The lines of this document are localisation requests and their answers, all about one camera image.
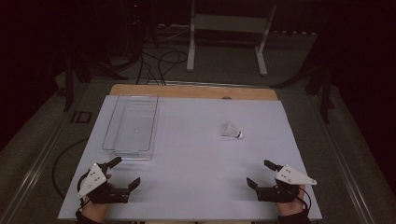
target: transparent tray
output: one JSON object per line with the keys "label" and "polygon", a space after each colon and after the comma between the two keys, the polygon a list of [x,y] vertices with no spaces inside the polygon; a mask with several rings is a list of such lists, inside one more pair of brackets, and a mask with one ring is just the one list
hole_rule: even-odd
{"label": "transparent tray", "polygon": [[120,95],[108,125],[104,150],[125,160],[151,160],[158,96]]}

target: white tabletop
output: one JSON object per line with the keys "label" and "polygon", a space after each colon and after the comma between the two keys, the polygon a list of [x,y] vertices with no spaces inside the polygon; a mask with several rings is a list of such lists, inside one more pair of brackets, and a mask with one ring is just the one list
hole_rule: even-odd
{"label": "white tabletop", "polygon": [[[102,144],[117,96],[107,96],[59,214],[74,219],[77,182],[95,162],[114,158]],[[108,173],[118,188],[141,177],[128,203],[112,204],[117,220],[274,220],[273,203],[258,202],[250,177],[272,187],[275,172],[263,160],[288,164],[306,174],[285,111],[279,101],[163,98],[151,161],[123,161]],[[231,121],[243,139],[221,136]],[[321,219],[314,192],[309,217]]]}

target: gray floor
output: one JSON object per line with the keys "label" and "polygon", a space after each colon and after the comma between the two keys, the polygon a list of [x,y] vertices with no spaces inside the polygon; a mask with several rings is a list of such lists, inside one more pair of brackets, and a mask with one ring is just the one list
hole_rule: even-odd
{"label": "gray floor", "polygon": [[[227,41],[219,43],[198,38],[194,71],[187,72],[186,63],[180,63],[164,79],[168,85],[267,88],[298,72],[314,40],[314,36],[271,34],[263,53],[269,76],[261,77],[250,41],[233,40],[223,44]],[[171,41],[161,45],[187,52],[189,42],[185,36]],[[147,44],[144,51],[161,57],[169,49],[152,49]],[[177,54],[163,59],[175,61]],[[159,80],[158,60],[145,55],[145,62]],[[170,66],[162,63],[161,69],[164,72]],[[122,71],[123,76],[130,78],[123,83],[135,83],[138,71],[139,64]],[[149,68],[145,66],[142,79],[147,79],[148,73]],[[57,78],[62,86],[64,76]],[[153,78],[150,79],[149,84],[155,85]],[[304,92],[306,81],[276,93],[287,112],[307,172],[318,181],[314,192],[323,215],[319,223],[396,223],[395,196],[337,89],[332,88],[334,108],[329,112],[330,125],[326,125],[318,115],[318,97]],[[57,219],[63,200],[52,186],[51,169],[64,149],[90,136],[101,104],[115,83],[119,82],[102,77],[94,78],[91,84],[76,83],[77,99],[69,113],[63,112],[64,98],[52,96],[0,152],[3,216],[0,220],[4,223],[72,223]],[[92,112],[91,122],[70,123],[74,111]],[[61,190],[68,188],[85,144],[71,147],[59,160],[55,180]]]}

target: black sleeve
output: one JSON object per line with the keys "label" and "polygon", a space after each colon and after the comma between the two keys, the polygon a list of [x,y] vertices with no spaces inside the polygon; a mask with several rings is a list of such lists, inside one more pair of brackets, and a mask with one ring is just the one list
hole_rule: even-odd
{"label": "black sleeve", "polygon": [[277,217],[280,224],[311,224],[308,213],[303,211],[291,216]]}
{"label": "black sleeve", "polygon": [[84,217],[80,211],[76,212],[76,217],[77,217],[77,224],[101,224],[99,222],[95,222],[93,220],[90,220],[87,217]]}

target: white metal frame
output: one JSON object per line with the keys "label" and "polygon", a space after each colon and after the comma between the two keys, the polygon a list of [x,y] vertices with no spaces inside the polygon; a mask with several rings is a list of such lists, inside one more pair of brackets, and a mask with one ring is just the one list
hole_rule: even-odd
{"label": "white metal frame", "polygon": [[264,49],[275,12],[276,5],[272,5],[268,18],[195,14],[195,0],[191,0],[190,47],[187,60],[187,71],[192,72],[194,70],[195,29],[250,32],[262,34],[262,42],[259,46],[256,46],[255,50],[257,62],[259,64],[260,75],[266,77],[268,72],[265,66],[264,57],[262,56],[262,50]]}

